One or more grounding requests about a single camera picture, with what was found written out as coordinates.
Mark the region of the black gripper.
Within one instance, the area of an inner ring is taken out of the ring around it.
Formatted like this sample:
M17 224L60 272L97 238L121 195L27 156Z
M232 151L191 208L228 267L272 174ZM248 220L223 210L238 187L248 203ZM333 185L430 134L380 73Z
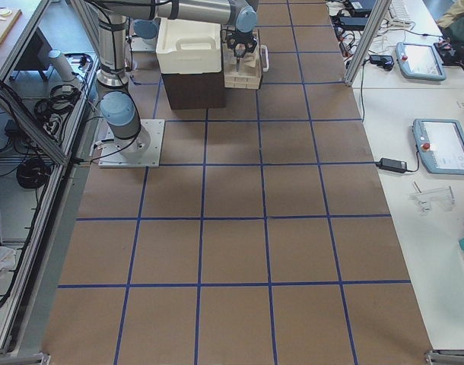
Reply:
M226 31L227 48L232 52L234 57L237 57L237 45L244 45L243 57L252 54L257 46L257 40L253 32L243 33L238 30Z

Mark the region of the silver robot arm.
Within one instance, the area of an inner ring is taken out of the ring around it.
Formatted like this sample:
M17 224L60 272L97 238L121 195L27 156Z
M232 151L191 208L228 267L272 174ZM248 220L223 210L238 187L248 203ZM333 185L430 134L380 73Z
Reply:
M237 59L254 52L257 45L255 1L94 1L92 5L98 12L100 112L121 156L136 157L151 143L129 94L125 53L132 47L133 36L152 43L163 19L195 21L231 27L226 42Z

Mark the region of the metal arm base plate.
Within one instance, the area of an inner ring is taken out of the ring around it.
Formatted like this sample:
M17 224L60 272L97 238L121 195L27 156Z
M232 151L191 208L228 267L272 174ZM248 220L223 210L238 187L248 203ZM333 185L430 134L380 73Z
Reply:
M141 131L136 139L115 139L111 128L106 131L110 142L103 145L97 162L103 168L159 167L164 137L164 119L142 119Z

